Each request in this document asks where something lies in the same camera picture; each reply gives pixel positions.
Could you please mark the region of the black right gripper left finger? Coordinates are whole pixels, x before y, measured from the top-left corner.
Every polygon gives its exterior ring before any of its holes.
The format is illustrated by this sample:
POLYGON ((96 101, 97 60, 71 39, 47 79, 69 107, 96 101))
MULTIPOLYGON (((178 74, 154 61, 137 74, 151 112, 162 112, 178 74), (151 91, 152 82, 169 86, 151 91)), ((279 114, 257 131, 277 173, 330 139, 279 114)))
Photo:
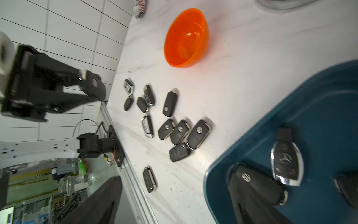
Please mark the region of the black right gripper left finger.
POLYGON ((61 224, 115 223, 123 190, 120 176, 109 178, 82 205, 60 221, 61 224))

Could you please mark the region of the aluminium frame rail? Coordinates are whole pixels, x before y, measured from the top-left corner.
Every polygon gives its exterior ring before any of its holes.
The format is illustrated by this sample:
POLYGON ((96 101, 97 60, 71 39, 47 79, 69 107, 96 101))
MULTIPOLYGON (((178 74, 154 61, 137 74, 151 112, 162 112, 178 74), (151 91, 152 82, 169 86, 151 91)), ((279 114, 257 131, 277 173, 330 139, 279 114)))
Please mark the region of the aluminium frame rail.
POLYGON ((120 203, 119 210, 125 211, 125 206, 127 206, 127 209, 131 211, 130 218, 134 219, 136 224, 157 224, 158 221, 146 196, 147 191, 141 184, 143 177, 137 175, 129 157, 128 143, 137 140, 138 135, 117 122, 111 116, 111 111, 107 109, 105 103, 100 106, 98 120, 102 121, 105 127, 113 126, 125 154, 122 164, 117 167, 117 172, 122 177, 126 198, 125 203, 120 203))

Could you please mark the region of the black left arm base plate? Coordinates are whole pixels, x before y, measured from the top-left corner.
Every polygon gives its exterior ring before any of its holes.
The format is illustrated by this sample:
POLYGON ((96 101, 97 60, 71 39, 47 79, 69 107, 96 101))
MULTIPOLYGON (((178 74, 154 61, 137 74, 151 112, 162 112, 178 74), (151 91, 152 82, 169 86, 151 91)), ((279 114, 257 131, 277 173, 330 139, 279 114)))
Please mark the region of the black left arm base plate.
POLYGON ((118 167, 121 167, 125 158, 125 153, 122 144, 117 136, 115 128, 112 125, 110 125, 108 129, 108 137, 112 138, 115 142, 116 164, 118 167))

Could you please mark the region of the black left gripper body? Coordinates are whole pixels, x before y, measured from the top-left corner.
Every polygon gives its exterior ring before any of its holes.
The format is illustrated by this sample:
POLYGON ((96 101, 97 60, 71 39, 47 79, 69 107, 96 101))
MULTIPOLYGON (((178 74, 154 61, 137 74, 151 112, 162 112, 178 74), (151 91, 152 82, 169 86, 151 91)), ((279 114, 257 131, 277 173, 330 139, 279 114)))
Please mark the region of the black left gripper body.
POLYGON ((1 32, 1 115, 46 122, 64 113, 64 63, 1 32))

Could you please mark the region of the lone black flip key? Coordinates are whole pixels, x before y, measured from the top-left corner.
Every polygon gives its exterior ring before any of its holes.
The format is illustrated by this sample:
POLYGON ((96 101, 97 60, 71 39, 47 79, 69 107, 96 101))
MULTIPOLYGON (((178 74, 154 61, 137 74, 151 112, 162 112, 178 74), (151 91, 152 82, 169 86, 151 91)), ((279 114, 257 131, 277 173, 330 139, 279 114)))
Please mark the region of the lone black flip key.
POLYGON ((148 193, 152 193, 156 189, 157 184, 152 169, 148 166, 143 170, 143 179, 148 193))

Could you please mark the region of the black VW flip key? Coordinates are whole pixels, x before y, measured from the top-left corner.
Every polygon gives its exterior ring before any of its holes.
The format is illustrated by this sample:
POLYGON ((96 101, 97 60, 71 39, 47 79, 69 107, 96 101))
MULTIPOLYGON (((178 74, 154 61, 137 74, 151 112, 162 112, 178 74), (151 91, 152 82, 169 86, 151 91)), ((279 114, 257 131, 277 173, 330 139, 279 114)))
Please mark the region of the black VW flip key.
POLYGON ((174 128, 170 135, 170 139, 173 145, 178 145, 188 135, 190 126, 185 119, 182 119, 174 128))
POLYGON ((199 120, 187 137, 188 147, 192 150, 197 149, 209 135, 210 131, 211 128, 208 123, 203 119, 199 120))
POLYGON ((171 117, 173 115, 178 100, 178 93, 179 90, 174 88, 167 94, 163 107, 163 114, 165 116, 171 117))
POLYGON ((272 205, 284 206, 288 200, 288 192, 283 185, 268 175, 246 164, 239 163, 235 173, 241 181, 252 187, 264 199, 272 205))
POLYGON ((169 118, 165 121, 158 130, 158 136, 161 140, 166 139, 175 129, 175 123, 173 119, 169 118))

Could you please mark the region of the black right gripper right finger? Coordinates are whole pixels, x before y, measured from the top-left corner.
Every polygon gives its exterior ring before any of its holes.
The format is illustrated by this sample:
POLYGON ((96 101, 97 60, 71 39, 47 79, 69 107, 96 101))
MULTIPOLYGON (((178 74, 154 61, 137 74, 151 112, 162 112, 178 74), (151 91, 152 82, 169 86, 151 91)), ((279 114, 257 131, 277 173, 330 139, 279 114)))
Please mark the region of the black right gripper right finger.
POLYGON ((241 176, 231 175, 228 190, 238 224, 291 223, 241 176))

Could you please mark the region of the black VW key fob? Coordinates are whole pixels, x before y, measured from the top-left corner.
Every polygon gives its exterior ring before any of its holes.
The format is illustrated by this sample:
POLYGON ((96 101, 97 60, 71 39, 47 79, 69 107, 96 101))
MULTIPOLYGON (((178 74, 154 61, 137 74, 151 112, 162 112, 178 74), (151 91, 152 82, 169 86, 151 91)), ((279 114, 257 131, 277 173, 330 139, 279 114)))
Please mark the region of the black VW key fob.
POLYGON ((338 175, 335 185, 344 200, 353 208, 358 209, 358 173, 350 172, 338 175))

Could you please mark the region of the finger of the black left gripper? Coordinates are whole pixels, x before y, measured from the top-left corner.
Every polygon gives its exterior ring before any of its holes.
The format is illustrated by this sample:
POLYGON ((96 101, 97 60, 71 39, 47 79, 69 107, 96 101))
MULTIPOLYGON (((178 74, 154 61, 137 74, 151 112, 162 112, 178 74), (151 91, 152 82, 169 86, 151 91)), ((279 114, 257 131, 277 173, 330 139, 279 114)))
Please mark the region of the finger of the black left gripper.
POLYGON ((73 93, 52 94, 42 103, 42 109, 48 113, 65 113, 80 105, 98 101, 96 97, 73 93))
POLYGON ((81 81, 84 81, 81 70, 46 54, 35 55, 35 68, 66 87, 79 85, 81 81))

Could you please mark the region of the teal plastic storage box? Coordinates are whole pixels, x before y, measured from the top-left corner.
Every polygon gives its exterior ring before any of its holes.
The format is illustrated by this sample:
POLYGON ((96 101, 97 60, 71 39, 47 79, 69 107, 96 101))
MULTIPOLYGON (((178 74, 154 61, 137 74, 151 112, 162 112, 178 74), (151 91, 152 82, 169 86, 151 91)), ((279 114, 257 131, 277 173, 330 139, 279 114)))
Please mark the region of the teal plastic storage box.
POLYGON ((358 221, 358 62, 307 80, 208 169, 218 224, 358 221))

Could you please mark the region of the black flip key buttons up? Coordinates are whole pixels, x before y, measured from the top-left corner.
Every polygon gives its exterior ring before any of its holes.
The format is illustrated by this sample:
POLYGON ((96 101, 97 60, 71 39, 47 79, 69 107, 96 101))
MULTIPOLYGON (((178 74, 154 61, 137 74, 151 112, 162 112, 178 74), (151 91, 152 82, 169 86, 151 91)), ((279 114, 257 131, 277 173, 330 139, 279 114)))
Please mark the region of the black flip key buttons up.
POLYGON ((191 154, 191 149, 186 142, 180 143, 169 150, 170 160, 177 162, 187 158, 191 154))

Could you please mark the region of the orange plastic bowl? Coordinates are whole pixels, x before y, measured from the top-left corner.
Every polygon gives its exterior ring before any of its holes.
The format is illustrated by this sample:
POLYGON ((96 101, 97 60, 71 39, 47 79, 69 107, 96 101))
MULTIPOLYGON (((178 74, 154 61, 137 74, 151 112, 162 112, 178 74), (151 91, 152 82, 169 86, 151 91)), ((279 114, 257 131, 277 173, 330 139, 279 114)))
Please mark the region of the orange plastic bowl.
POLYGON ((204 14, 190 8, 171 24, 164 44, 167 63, 174 68, 188 68, 202 60, 208 50, 210 34, 204 14))

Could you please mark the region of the chrome Mercedes key fob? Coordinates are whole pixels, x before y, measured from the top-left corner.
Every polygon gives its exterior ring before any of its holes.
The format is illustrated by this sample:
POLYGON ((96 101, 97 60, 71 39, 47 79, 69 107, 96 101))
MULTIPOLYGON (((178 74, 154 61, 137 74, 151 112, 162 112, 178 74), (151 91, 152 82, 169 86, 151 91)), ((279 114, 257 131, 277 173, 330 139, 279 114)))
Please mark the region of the chrome Mercedes key fob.
POLYGON ((270 153, 273 177, 285 185, 298 187, 304 176, 304 161, 294 143, 293 129, 277 129, 276 138, 270 153))

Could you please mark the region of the black smart key fob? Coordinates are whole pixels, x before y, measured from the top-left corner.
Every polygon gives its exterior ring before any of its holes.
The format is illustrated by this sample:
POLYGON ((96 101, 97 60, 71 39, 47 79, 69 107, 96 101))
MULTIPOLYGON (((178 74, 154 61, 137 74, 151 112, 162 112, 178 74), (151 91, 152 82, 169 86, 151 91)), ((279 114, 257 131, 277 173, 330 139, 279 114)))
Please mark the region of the black smart key fob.
POLYGON ((146 103, 146 100, 143 97, 138 97, 137 99, 137 106, 143 113, 148 112, 148 104, 146 103))

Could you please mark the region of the small black key fob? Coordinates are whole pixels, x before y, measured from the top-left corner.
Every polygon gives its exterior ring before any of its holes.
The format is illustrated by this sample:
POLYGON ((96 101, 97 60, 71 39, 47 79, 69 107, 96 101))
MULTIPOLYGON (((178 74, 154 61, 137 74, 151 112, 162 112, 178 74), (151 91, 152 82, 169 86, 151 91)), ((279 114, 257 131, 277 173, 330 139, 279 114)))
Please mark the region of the small black key fob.
POLYGON ((95 98, 98 101, 106 99, 106 86, 98 74, 92 73, 89 70, 84 70, 78 86, 89 97, 95 98))

